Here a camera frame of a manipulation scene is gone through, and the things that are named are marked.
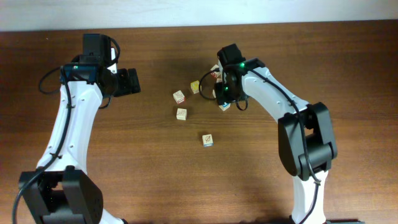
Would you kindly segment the blue letter wooden block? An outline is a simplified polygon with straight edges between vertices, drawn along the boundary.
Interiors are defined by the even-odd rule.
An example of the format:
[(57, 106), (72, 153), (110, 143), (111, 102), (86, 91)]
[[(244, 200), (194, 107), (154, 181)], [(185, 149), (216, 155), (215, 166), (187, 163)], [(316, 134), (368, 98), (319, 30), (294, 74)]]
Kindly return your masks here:
[(231, 106), (230, 103), (225, 103), (225, 104), (223, 104), (223, 105), (219, 105), (219, 108), (220, 108), (222, 111), (226, 111), (230, 106)]

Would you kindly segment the wooden block blue side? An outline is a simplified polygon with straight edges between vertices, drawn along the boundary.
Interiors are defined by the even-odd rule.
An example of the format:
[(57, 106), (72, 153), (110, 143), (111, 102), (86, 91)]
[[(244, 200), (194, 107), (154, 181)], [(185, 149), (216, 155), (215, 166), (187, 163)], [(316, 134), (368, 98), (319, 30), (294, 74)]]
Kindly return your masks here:
[(206, 134), (202, 136), (202, 141), (203, 141), (203, 146), (204, 147), (209, 147), (209, 146), (213, 146), (214, 142), (213, 142), (213, 137), (211, 134)]

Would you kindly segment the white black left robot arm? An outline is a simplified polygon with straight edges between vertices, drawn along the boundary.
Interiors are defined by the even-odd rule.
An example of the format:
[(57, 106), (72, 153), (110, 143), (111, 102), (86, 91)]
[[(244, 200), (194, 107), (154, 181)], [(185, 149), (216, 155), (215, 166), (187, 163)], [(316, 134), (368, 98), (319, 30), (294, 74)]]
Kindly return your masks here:
[(87, 151), (103, 100), (139, 93), (134, 68), (117, 68), (121, 49), (104, 34), (85, 34), (83, 52), (58, 67), (60, 104), (46, 150), (34, 171), (19, 177), (12, 222), (24, 200), (36, 223), (125, 223), (104, 208), (100, 188), (88, 177)]

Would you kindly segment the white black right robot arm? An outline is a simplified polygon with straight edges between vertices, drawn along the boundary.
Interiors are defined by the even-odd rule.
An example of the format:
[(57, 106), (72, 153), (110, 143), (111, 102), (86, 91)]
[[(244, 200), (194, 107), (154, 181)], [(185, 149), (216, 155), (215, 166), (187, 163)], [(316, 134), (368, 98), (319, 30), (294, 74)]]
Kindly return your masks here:
[(258, 58), (245, 59), (236, 44), (217, 53), (221, 71), (215, 84), (219, 105), (257, 101), (276, 121), (279, 158), (292, 176), (292, 223), (326, 223), (325, 182), (337, 148), (328, 108), (311, 104), (286, 89)]

